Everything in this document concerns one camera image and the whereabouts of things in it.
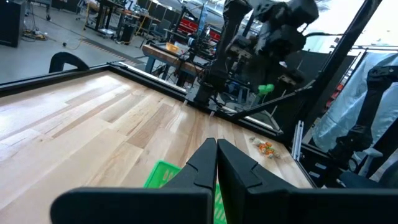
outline wooden table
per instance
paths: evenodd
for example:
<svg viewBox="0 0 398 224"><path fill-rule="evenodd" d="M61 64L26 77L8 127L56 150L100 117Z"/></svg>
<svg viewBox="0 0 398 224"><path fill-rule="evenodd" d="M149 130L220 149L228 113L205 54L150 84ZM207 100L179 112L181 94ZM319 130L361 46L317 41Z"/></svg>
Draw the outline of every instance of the wooden table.
<svg viewBox="0 0 398 224"><path fill-rule="evenodd" d="M162 79L166 78L166 75L167 75L167 72L168 72L168 69L170 66L179 67L180 63L181 63L181 61L177 60L176 56L174 56L172 54L168 54L167 52L165 52L163 50L159 50L150 45L143 45L142 52L144 53L145 56L148 56L148 61L147 61L147 65L145 67L145 72L147 72L147 73L152 72L152 69L155 65L156 60L159 60L168 65L168 67L166 68L166 70L164 72L164 75L162 76ZM188 74L195 77L198 73L200 73L202 71L202 68L200 68L190 62L185 62L181 66L181 71L187 72Z"/></svg>
<svg viewBox="0 0 398 224"><path fill-rule="evenodd" d="M208 138L225 138L296 187L311 185L284 145L112 72L0 98L0 223L49 223L61 193L142 187L158 160L184 166ZM268 159L249 142L273 143Z"/></svg>

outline concrete floor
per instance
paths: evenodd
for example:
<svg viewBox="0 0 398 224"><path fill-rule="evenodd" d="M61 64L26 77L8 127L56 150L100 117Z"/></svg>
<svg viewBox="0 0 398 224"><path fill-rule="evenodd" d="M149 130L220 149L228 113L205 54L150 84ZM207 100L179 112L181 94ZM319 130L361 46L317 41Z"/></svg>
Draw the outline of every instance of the concrete floor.
<svg viewBox="0 0 398 224"><path fill-rule="evenodd" d="M84 42L76 50L71 50L78 46L80 34L84 38L94 40L131 57L143 56L141 49L135 47L141 44L142 37L135 37L128 46L119 45L113 40L103 39L102 36L99 36L97 32L91 29L82 32L84 22L77 21L76 17L78 16L74 13L51 8L50 15L52 20L50 22L45 20L44 7L34 6L34 14L36 27L40 31L48 33L48 36L56 41L21 41L18 48L0 45L0 83L48 73L50 60L58 52L70 52L80 57L89 66L120 60L120 57ZM33 27L32 16L25 17L25 25L30 29ZM66 42L68 48L63 47L62 42ZM146 63L147 58L140 58L140 61ZM73 67L65 66L65 70L71 68Z"/></svg>

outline green object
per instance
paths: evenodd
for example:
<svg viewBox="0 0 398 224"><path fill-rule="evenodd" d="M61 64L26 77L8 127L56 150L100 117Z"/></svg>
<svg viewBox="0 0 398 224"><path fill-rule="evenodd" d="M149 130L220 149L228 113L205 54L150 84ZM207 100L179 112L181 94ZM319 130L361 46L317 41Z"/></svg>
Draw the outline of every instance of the green object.
<svg viewBox="0 0 398 224"><path fill-rule="evenodd" d="M145 188L160 188L171 180L181 168L170 164L165 161L157 161L156 165L150 172L147 181L144 184ZM221 198L220 186L216 186L215 204L214 204L214 223L224 224L226 223L226 217L224 212L223 199Z"/></svg>
<svg viewBox="0 0 398 224"><path fill-rule="evenodd" d="M258 90L259 90L258 95L264 96L264 95L267 95L268 93L274 91L274 85L273 84L259 85Z"/></svg>

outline wooden workbench top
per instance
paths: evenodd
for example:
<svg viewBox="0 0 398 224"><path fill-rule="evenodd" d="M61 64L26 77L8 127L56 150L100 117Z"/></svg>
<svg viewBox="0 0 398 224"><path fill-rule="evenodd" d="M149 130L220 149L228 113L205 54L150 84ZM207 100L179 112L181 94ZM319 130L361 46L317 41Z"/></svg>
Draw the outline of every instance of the wooden workbench top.
<svg viewBox="0 0 398 224"><path fill-rule="evenodd" d="M158 160L182 167L207 137L310 187L282 144L111 72L0 98L0 120L2 224L49 223L52 201L75 187L142 187ZM251 136L282 158L258 153Z"/></svg>
<svg viewBox="0 0 398 224"><path fill-rule="evenodd" d="M166 62L168 62L171 66L173 67L177 67L180 65L180 61L177 60L177 57L172 55L172 54L168 54L167 52L164 52L163 50L159 50L156 49L155 47L152 47L150 45L143 45L142 46L142 52L144 53L144 55L146 56L155 56L157 58L160 58L162 60L165 60ZM200 73L201 72L201 68L190 63L190 62L185 62L182 65L182 69L188 70L190 73L192 74L196 74L196 73Z"/></svg>

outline green basket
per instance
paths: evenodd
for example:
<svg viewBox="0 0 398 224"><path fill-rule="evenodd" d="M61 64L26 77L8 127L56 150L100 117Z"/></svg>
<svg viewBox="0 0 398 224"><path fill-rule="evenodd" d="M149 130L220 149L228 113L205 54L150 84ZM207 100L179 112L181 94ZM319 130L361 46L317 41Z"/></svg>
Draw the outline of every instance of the green basket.
<svg viewBox="0 0 398 224"><path fill-rule="evenodd" d="M145 182L145 188L160 188L171 180L181 168L169 164L165 161L157 161L156 165L150 172L150 175ZM214 204L214 223L226 223L223 199L221 198L220 186L216 186L215 204Z"/></svg>

